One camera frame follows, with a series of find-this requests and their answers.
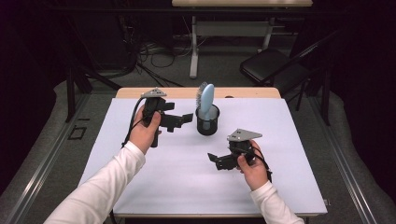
black chair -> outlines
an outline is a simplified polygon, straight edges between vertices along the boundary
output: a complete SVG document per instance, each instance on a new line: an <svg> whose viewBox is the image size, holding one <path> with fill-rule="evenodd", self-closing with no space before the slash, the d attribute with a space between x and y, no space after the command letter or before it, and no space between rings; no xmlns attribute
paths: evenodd
<svg viewBox="0 0 396 224"><path fill-rule="evenodd" d="M327 35L291 58L277 49L265 49L243 61L239 70L255 82L255 86L276 87L282 97L301 85L300 91L288 100L289 102L299 96L296 106L296 110L299 110L307 80L332 66L332 60L324 60L324 63L308 69L302 65L302 61L314 51L327 46L338 33L335 31Z"/></svg>

white long-sleeve shirt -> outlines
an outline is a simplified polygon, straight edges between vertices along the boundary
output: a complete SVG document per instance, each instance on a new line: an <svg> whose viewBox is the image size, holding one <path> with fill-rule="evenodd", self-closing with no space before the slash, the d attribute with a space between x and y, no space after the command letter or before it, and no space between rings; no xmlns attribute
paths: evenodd
<svg viewBox="0 0 396 224"><path fill-rule="evenodd" d="M145 162L143 152L128 142L106 166L69 194L45 223L103 223ZM252 191L250 196L268 224L304 223L289 210L271 182Z"/></svg>

person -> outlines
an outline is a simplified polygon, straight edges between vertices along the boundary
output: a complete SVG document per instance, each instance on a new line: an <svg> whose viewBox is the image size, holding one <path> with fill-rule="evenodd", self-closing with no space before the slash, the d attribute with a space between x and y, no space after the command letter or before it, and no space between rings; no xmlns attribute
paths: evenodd
<svg viewBox="0 0 396 224"><path fill-rule="evenodd" d="M134 128L128 143L118 155L101 168L94 176L71 192L49 215L46 224L103 223L126 186L145 164L145 155L154 139L161 115L155 112L148 127L140 120L144 106L134 119ZM251 140L251 144L260 150ZM238 158L241 173L251 188L251 198L259 206L268 224L304 223L295 216L278 196L275 187L268 181L262 162L248 164L245 157Z"/></svg>

chair seat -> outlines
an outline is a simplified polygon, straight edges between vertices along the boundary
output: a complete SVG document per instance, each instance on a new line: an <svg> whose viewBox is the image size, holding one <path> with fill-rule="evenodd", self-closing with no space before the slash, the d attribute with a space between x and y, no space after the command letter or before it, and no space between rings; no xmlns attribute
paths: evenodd
<svg viewBox="0 0 396 224"><path fill-rule="evenodd" d="M290 61L290 58L277 49L265 49L240 64L240 72L259 84L276 70ZM310 75L310 71L299 64L291 65L275 77L274 87L281 95L291 91Z"/></svg>

desk foot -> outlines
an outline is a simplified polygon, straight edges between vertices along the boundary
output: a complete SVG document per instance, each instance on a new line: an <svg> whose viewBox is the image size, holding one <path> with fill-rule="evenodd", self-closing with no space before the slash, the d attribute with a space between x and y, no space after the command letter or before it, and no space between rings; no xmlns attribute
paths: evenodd
<svg viewBox="0 0 396 224"><path fill-rule="evenodd" d="M191 68L190 68L190 78L197 78L197 70L198 70L198 53L192 54L191 56Z"/></svg>

